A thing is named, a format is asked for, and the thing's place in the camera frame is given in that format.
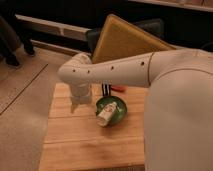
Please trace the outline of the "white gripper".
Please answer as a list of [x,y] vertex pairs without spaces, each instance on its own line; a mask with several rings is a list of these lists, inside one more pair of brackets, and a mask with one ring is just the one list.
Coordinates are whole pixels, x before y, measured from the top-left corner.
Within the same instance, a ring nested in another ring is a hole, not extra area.
[[71,113],[74,113],[78,105],[88,104],[92,101],[92,91],[90,84],[70,85],[71,92]]

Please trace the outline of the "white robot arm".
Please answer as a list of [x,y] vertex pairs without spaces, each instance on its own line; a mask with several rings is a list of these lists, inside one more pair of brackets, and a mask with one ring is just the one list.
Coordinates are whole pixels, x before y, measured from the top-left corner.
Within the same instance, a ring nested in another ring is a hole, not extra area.
[[146,171],[213,171],[213,53],[151,52],[93,64],[83,53],[58,71],[83,102],[91,83],[146,87]]

